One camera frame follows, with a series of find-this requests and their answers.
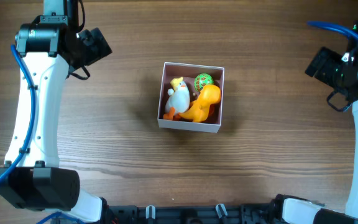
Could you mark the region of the white plush duck toy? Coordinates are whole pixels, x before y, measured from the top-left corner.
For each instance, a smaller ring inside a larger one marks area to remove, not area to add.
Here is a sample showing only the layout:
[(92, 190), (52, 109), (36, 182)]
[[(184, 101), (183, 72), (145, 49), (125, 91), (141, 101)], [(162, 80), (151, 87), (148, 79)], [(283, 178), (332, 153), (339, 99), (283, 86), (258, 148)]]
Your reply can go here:
[(180, 113), (184, 113), (190, 106), (190, 91), (183, 77), (174, 78), (170, 82), (172, 88), (168, 89), (169, 98), (165, 105), (163, 119), (178, 120)]

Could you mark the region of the green patterned ball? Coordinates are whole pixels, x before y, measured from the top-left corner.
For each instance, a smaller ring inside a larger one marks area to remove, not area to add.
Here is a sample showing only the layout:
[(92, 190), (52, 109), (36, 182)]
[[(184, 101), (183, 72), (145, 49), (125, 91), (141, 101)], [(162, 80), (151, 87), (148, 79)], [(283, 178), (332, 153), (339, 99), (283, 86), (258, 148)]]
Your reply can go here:
[(197, 92), (200, 92), (205, 85), (213, 85), (214, 80), (211, 75), (207, 73), (200, 73), (194, 80), (194, 87)]

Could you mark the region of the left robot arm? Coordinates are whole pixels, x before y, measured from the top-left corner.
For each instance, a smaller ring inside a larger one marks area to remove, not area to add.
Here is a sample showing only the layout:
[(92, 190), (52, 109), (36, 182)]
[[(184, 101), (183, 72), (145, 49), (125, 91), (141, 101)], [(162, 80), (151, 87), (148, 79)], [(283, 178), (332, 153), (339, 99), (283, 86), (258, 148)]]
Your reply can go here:
[(54, 222), (113, 223), (107, 201), (83, 190), (75, 170), (60, 167), (57, 149), (65, 80), (111, 53), (99, 29), (85, 29), (85, 18), (82, 1), (45, 1), (43, 13), (15, 36), (21, 85), (0, 196), (18, 209), (46, 211)]

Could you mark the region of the orange plastic dinosaur toy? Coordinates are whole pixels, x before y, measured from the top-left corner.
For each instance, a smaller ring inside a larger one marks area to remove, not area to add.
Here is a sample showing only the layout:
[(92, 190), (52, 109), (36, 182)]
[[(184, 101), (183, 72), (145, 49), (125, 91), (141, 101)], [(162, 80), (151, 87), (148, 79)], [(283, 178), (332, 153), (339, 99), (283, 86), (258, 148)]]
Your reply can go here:
[(179, 115), (183, 119), (192, 120), (194, 123), (206, 121), (209, 116), (211, 105), (221, 101), (221, 89), (216, 85), (205, 85), (200, 91), (198, 98), (193, 101), (192, 106), (184, 113)]

